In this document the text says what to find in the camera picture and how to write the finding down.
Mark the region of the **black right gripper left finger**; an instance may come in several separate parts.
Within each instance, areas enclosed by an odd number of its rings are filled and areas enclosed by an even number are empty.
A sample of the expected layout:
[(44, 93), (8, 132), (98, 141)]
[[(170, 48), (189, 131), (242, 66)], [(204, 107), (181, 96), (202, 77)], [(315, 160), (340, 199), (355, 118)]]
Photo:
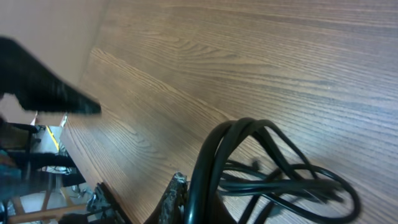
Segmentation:
[(24, 110), (100, 114), (100, 104), (66, 84), (18, 42), (1, 37), (1, 94), (14, 95)]

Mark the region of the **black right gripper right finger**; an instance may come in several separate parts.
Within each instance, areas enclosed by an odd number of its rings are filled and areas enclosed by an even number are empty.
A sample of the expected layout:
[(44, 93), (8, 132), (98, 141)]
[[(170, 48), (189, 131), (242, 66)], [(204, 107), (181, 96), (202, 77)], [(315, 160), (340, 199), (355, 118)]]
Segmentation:
[(187, 192), (187, 176), (183, 175), (181, 172), (176, 172), (163, 193), (160, 202), (155, 208), (155, 223), (183, 223)]

